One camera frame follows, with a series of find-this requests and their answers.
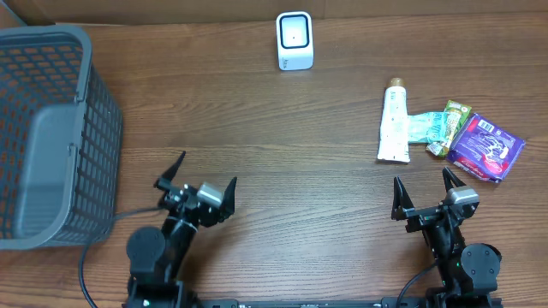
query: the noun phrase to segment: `green snack packet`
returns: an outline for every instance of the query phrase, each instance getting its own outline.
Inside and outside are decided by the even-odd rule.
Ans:
[[[426,149],[437,157],[446,157],[449,153],[451,142],[456,133],[461,129],[464,122],[468,119],[472,107],[465,104],[459,104],[452,100],[447,102],[444,112],[447,113],[447,125],[445,130],[446,141],[432,142]]]
[[[447,113],[426,112],[408,117],[408,142],[432,143],[447,141],[445,131]]]

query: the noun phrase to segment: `basket mesh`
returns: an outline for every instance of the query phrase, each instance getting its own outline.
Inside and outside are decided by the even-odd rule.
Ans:
[[[34,236],[57,217],[58,212],[25,215],[25,219],[32,221],[24,224],[23,235],[19,232],[21,224],[18,227],[16,223],[21,221],[16,208],[18,186],[24,180],[26,148],[32,137],[30,128],[41,108],[50,104],[76,104],[79,78],[86,78],[86,101],[77,105],[85,104],[85,112],[84,119],[76,122],[80,125],[83,120],[81,140],[75,145],[78,151],[72,204],[61,229],[46,242],[37,243],[38,246],[79,245],[87,243],[90,235],[102,240],[110,232],[122,113],[94,66],[90,65],[87,71],[87,63],[80,63],[84,55],[82,46],[91,48],[85,34],[76,33],[75,37],[72,34],[76,31],[68,26],[49,29],[51,33],[41,33],[35,38],[21,30],[21,39],[9,38],[7,44],[0,45],[0,241]],[[65,29],[72,34],[63,36]],[[89,74],[80,76],[80,67],[86,68],[82,73]]]
[[[17,186],[33,115],[74,101],[82,49],[77,44],[0,47],[0,239],[13,237]]]

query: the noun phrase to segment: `gray plastic basket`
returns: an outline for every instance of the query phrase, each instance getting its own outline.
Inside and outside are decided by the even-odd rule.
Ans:
[[[83,30],[0,31],[0,250],[108,237],[121,143]]]

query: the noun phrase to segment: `white device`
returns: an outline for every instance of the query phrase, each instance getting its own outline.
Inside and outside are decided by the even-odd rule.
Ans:
[[[281,70],[312,67],[312,18],[307,12],[281,13],[276,18],[276,35],[277,59]]]

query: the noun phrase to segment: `purple snack package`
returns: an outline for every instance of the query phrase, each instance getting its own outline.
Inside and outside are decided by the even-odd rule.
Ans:
[[[499,183],[524,146],[525,140],[474,114],[453,140],[447,160],[480,180]]]

